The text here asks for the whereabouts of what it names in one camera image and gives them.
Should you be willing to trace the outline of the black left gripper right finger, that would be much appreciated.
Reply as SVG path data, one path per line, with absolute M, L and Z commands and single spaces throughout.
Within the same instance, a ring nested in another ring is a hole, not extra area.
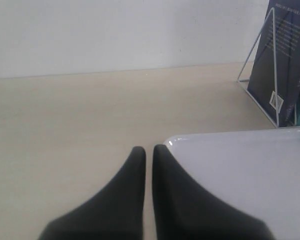
M 218 199 L 200 186 L 166 145 L 152 157 L 152 200 L 159 240 L 273 240 L 261 220 Z

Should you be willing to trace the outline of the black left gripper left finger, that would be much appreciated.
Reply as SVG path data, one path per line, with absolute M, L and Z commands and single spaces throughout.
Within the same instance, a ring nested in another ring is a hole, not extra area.
M 87 202 L 47 224 L 41 240 L 142 240 L 146 151 L 132 148 L 117 174 Z

